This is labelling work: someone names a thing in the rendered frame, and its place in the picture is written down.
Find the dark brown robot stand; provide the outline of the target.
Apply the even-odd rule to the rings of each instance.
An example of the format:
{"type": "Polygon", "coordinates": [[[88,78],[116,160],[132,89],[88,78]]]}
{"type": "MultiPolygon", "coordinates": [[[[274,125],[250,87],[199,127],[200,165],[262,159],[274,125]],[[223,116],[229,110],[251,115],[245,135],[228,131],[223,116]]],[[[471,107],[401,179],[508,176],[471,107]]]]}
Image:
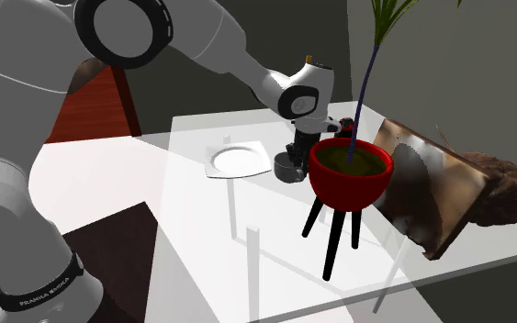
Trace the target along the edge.
{"type": "Polygon", "coordinates": [[[0,207],[0,323],[144,323],[154,236],[128,211],[61,234],[0,207]]]}

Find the white square plate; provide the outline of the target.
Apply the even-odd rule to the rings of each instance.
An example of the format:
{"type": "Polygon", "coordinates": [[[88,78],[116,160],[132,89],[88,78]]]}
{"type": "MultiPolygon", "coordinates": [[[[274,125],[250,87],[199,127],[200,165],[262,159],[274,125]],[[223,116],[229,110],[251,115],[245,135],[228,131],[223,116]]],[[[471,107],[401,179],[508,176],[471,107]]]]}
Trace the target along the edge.
{"type": "Polygon", "coordinates": [[[246,178],[271,170],[270,157],[260,141],[207,146],[205,149],[205,172],[208,178],[246,178]]]}

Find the brown furry lump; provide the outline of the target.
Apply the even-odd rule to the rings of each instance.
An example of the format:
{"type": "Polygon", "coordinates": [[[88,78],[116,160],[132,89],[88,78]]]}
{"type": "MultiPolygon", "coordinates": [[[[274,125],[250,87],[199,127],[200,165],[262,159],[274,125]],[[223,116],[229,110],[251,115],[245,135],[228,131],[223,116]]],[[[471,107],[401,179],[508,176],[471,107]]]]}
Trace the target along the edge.
{"type": "Polygon", "coordinates": [[[480,227],[516,224],[517,165],[481,152],[464,152],[462,157],[499,180],[470,222],[480,227]]]}

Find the brown framed picture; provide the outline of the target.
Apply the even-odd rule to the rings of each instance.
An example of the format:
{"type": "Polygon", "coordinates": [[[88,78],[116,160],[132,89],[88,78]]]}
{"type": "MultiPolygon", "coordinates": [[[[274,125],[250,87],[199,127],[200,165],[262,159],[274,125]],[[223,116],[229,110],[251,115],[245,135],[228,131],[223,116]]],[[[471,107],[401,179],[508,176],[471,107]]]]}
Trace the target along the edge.
{"type": "Polygon", "coordinates": [[[374,207],[400,234],[423,247],[425,258],[440,259],[499,179],[390,118],[383,120],[373,144],[394,162],[374,207]]]}

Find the clear glass table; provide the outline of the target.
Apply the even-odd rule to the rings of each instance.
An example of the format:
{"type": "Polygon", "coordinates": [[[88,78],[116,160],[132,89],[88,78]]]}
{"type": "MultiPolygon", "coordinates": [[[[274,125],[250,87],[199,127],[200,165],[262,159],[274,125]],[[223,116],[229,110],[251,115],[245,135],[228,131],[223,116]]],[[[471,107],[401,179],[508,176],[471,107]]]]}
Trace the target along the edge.
{"type": "Polygon", "coordinates": [[[326,282],[330,210],[304,238],[308,182],[285,184],[270,172],[208,178],[205,149],[225,138],[260,141],[274,154],[291,131],[262,109],[179,116],[162,134],[47,144],[29,191],[62,234],[121,211],[132,222],[153,219],[144,323],[353,323],[350,302],[517,262],[517,224],[469,224],[429,261],[368,207],[359,247],[345,227],[326,282]]]}

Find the small black and red object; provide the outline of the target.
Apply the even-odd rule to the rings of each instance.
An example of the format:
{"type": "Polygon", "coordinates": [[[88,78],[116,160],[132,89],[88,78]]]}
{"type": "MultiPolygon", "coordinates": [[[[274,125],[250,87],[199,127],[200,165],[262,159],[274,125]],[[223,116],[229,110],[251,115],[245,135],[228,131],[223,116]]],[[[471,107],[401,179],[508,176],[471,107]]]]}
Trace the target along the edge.
{"type": "Polygon", "coordinates": [[[336,134],[337,138],[350,138],[354,129],[354,120],[350,117],[344,117],[340,120],[341,131],[336,134]]]}

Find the dark grey cup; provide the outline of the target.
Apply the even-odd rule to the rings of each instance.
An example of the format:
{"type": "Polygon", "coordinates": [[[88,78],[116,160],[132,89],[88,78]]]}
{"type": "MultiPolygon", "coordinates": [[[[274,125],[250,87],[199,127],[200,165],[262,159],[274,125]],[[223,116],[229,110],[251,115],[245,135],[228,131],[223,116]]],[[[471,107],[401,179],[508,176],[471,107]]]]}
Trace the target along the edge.
{"type": "Polygon", "coordinates": [[[286,184],[300,183],[306,178],[302,167],[296,166],[286,152],[279,152],[274,158],[275,177],[286,184]]]}

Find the reddish brown wooden furniture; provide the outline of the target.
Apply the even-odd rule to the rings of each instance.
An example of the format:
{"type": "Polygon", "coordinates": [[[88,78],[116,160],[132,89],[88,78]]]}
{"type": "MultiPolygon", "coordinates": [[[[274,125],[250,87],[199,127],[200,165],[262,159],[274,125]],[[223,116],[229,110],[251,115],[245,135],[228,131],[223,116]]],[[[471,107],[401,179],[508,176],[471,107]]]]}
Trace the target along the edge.
{"type": "Polygon", "coordinates": [[[76,70],[49,143],[142,134],[126,73],[98,59],[76,70]]]}

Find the plant in red legged pot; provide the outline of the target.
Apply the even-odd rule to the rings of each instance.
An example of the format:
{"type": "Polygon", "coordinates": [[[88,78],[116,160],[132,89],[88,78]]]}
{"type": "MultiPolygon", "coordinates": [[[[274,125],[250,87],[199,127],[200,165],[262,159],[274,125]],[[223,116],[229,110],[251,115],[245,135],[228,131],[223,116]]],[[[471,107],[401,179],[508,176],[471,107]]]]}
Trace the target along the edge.
{"type": "Polygon", "coordinates": [[[348,212],[361,222],[364,208],[385,191],[394,171],[390,155],[378,146],[357,138],[365,91],[377,53],[388,33],[403,15],[420,0],[370,0],[375,19],[374,48],[354,111],[354,129],[347,138],[324,139],[309,153],[309,182],[315,200],[301,235],[306,238],[323,206],[333,209],[331,231],[323,265],[322,279],[328,282],[348,212]]]}

